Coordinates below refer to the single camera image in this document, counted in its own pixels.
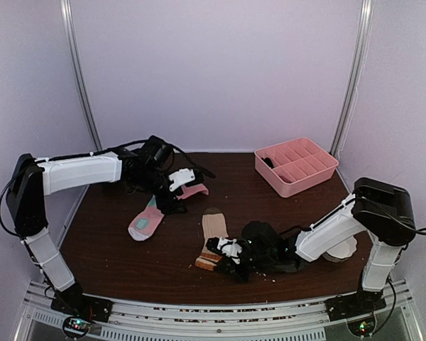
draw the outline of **pink storage box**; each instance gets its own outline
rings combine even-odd
[[[254,152],[256,171],[281,197],[290,197],[333,176],[339,162],[308,138],[302,137]],[[263,158],[269,158],[270,168]]]

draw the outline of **dark brown tabletop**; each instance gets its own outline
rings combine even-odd
[[[194,153],[217,178],[206,179],[210,194],[187,199],[189,212],[164,218],[144,242],[127,227],[150,199],[126,194],[123,184],[92,185],[62,245],[62,254],[86,293],[159,303],[232,304],[291,301],[355,291],[371,241],[356,236],[358,250],[334,264],[322,257],[296,274],[255,274],[248,283],[194,266],[204,242],[202,213],[219,208],[229,236],[252,220],[283,231],[308,225],[335,208],[347,192],[337,174],[331,180],[283,199],[254,170],[250,153]],[[177,160],[178,166],[184,163]]]

